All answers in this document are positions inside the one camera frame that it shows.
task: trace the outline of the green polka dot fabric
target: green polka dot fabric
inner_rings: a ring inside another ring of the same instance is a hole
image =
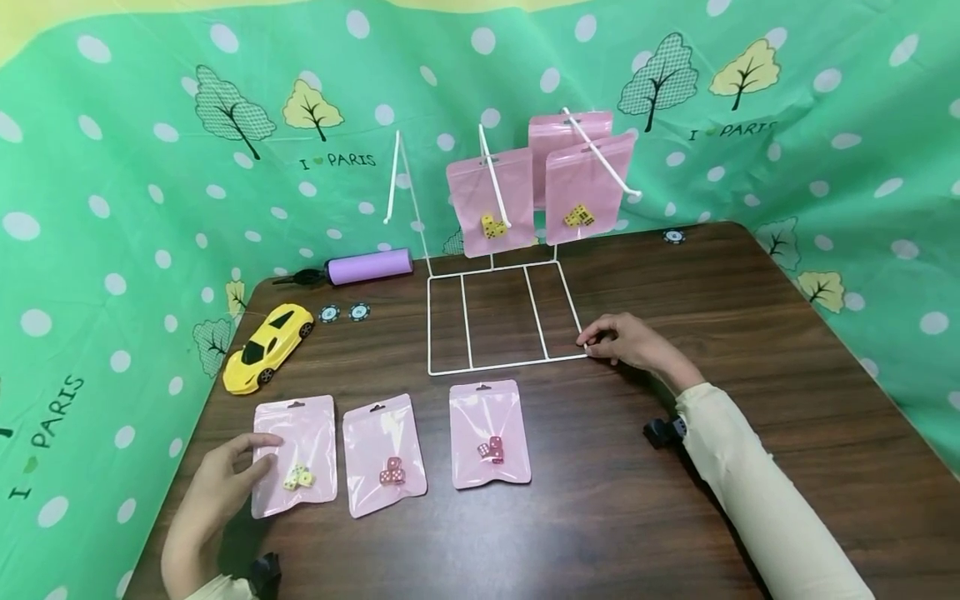
[[[563,107],[637,132],[614,233],[742,224],[960,469],[958,14],[328,0],[45,31],[0,69],[5,591],[121,597],[255,284],[420,232],[462,252],[446,164]]]

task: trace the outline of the pink zip bag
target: pink zip bag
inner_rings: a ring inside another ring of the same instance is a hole
[[[276,455],[274,468],[253,486],[253,518],[288,511],[301,502],[330,502],[337,497],[337,444],[333,396],[314,396],[260,404],[253,431],[283,438],[278,447],[260,447],[253,459]]]
[[[624,181],[635,143],[632,133],[593,141]],[[622,200],[623,188],[589,144],[550,153],[546,160],[546,243],[556,246],[610,231]]]
[[[406,394],[344,415],[344,457],[353,518],[426,493],[414,407]]]
[[[577,120],[587,137],[601,139],[610,137],[613,131],[613,113],[609,110],[593,112],[574,112],[566,114],[547,114],[530,119],[527,138],[530,150],[534,154],[534,209],[546,208],[546,158],[555,151],[584,143],[584,138],[570,124],[570,118]]]
[[[464,233],[464,254],[473,258],[538,243],[534,228],[533,162],[529,148],[491,155],[507,218],[483,157],[446,166],[450,203]]]
[[[530,483],[530,455],[516,382],[450,388],[453,487],[475,488],[494,479]]]

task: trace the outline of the wood grain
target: wood grain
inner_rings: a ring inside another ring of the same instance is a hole
[[[749,232],[698,226],[681,245],[659,232],[617,235],[561,254],[581,323],[633,312],[727,390],[877,598],[955,597],[960,488]],[[575,351],[576,327],[551,270],[531,270],[544,334],[551,353]],[[338,440],[337,500],[259,523],[241,515],[228,531],[225,568],[242,573],[259,553],[278,552],[283,600],[764,597],[689,464],[644,441],[643,424],[664,410],[642,373],[579,359],[429,377],[425,285],[418,262],[413,276],[340,289],[257,287],[252,313],[288,301],[317,312],[333,302],[344,316],[318,324],[257,394],[230,396],[218,380],[128,597],[163,597],[159,552],[170,519],[203,455],[249,430],[256,404],[331,394],[342,415],[403,392],[414,399],[427,496],[350,518]],[[463,367],[459,279],[434,286],[435,368]],[[477,364],[541,354],[522,271],[469,277],[466,287]],[[371,316],[353,323],[346,313],[360,300]],[[245,318],[233,349],[258,324]],[[452,487],[448,390],[482,378],[519,384],[529,486]]]

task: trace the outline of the black poker chip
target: black poker chip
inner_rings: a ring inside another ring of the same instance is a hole
[[[364,321],[370,316],[370,305],[366,302],[357,302],[350,307],[351,321]]]
[[[678,229],[668,229],[663,232],[663,241],[667,244],[682,244],[686,236]]]
[[[324,306],[324,309],[320,311],[320,314],[317,315],[321,323],[333,323],[340,317],[340,306],[336,304],[328,304]]]

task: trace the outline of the white wire rack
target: white wire rack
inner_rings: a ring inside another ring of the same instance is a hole
[[[570,114],[570,111],[567,110],[567,108],[564,108],[563,112],[567,115]],[[597,147],[593,145],[592,140],[590,140],[590,138],[583,131],[583,129],[581,129],[581,127],[577,124],[576,120],[571,118],[569,122],[570,122],[570,125],[577,131],[577,133],[580,134],[580,136],[584,139],[584,141],[587,144],[589,144],[590,149],[597,156],[601,164],[604,165],[604,167],[611,174],[611,176],[617,181],[617,183],[620,185],[623,191],[625,193],[628,193],[634,196],[640,196],[640,192],[638,190],[634,190],[628,187],[627,184],[623,181],[623,179],[616,174],[616,172],[607,162],[607,159],[600,153]],[[491,156],[490,148],[487,145],[487,137],[486,137],[486,134],[484,133],[484,128],[482,124],[478,126],[478,131],[479,131],[479,137],[480,137],[480,156],[485,159],[485,161],[487,162],[487,166],[490,169],[491,180],[493,183],[493,190],[496,193],[496,198],[497,198],[497,207],[500,210],[500,218],[506,227],[510,227],[511,226],[510,220],[507,217],[507,212],[506,212],[506,209],[504,208],[503,200],[500,195],[499,182],[497,181],[497,178],[496,178],[496,172],[493,169],[493,161],[490,160],[490,156]],[[390,195],[388,197],[388,203],[387,203],[387,216],[383,220],[383,223],[384,225],[389,224],[390,219],[393,217],[393,214],[394,214],[396,170],[397,170],[400,159],[402,159],[403,161],[403,169],[406,172],[406,176],[410,183],[410,199],[413,201],[414,214],[417,217],[417,221],[422,224],[422,220],[420,218],[420,207],[417,204],[417,193],[415,192],[413,178],[410,175],[410,163],[407,160],[406,149],[404,148],[403,138],[399,130],[397,130],[396,132],[396,142],[394,144],[393,172],[390,177]],[[564,267],[563,265],[560,264],[559,246],[553,247],[553,257],[548,260],[523,263],[519,265],[512,265],[509,267],[497,267],[493,263],[493,254],[490,254],[490,266],[487,268],[475,269],[471,271],[460,271],[457,273],[449,273],[445,275],[436,275],[433,271],[433,264],[430,262],[430,252],[427,250],[427,247],[426,247],[426,237],[423,235],[423,228],[420,228],[420,243],[422,244],[422,247],[423,247],[423,258],[425,259],[427,272],[429,274],[426,281],[426,370],[427,370],[427,373],[429,373],[431,376],[453,375],[453,374],[467,373],[467,372],[493,371],[496,369],[509,369],[511,367],[526,367],[530,365],[542,365],[545,363],[558,363],[558,362],[563,362],[567,360],[576,360],[578,358],[584,358],[587,356],[582,352],[578,352],[576,354],[568,354],[564,356],[551,356],[550,352],[547,350],[547,347],[546,347],[546,340],[543,337],[543,326],[540,323],[540,312],[537,308],[537,298],[534,295],[533,285],[531,285],[530,283],[531,267],[553,265],[557,268],[557,273],[560,275],[560,281],[564,285],[564,293],[566,294],[566,301],[570,306],[570,314],[573,315],[573,322],[577,325],[578,332],[583,331],[583,328],[580,325],[580,317],[577,316],[577,308],[576,306],[574,306],[573,298],[570,296],[570,288],[566,284]],[[469,314],[468,314],[468,306],[467,306],[467,286],[466,286],[465,280],[468,276],[482,275],[485,273],[495,273],[497,271],[511,271],[514,269],[522,270],[523,277],[524,279],[526,279],[527,292],[529,292],[530,294],[530,305],[531,305],[531,308],[533,309],[534,321],[537,323],[537,333],[540,336],[540,349],[543,352],[543,357],[535,358],[532,360],[513,362],[513,363],[499,363],[494,365],[476,365],[474,364],[474,361],[473,361],[473,342],[470,338],[470,323],[469,323]],[[463,369],[434,371],[433,369],[433,317],[431,315],[433,310],[433,302],[432,302],[432,294],[431,294],[432,287],[433,287],[432,284],[435,280],[452,279],[452,278],[460,279],[460,295],[461,295],[461,301],[462,301],[463,310],[464,310],[464,333],[467,340],[468,366]]]

